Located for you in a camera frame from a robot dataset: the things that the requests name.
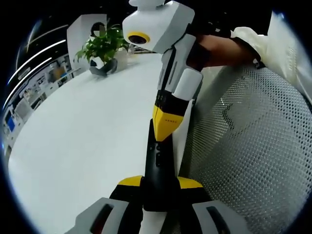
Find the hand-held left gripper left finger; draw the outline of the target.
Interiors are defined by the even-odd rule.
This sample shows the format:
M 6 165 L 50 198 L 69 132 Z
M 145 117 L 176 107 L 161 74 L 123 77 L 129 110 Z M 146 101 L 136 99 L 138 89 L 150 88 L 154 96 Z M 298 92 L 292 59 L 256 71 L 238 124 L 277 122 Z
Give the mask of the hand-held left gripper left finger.
M 78 214 L 67 233 L 139 233 L 143 220 L 142 178 L 137 175 L 120 181 L 108 198 L 100 198 Z

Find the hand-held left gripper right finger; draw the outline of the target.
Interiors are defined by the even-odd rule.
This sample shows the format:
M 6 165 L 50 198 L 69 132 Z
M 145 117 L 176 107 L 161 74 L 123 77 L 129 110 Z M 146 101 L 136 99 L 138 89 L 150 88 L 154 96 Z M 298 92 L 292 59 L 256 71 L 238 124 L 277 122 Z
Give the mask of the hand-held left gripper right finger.
M 250 234 L 245 218 L 212 200 L 196 180 L 178 177 L 177 220 L 182 234 Z

